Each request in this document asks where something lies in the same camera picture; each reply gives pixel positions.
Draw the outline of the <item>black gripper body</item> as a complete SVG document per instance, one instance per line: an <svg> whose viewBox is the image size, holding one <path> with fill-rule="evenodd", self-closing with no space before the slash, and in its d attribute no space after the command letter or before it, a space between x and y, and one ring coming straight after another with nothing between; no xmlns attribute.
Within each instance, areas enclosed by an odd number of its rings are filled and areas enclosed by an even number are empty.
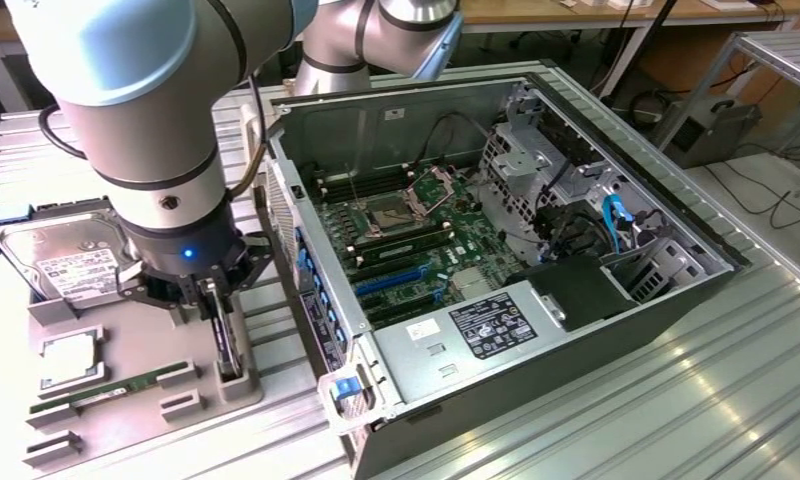
<svg viewBox="0 0 800 480"><path fill-rule="evenodd" d="M146 264L174 277L208 278L214 271L231 269L246 252L230 208L215 208L200 220L176 228L150 229L127 220L122 226Z"/></svg>

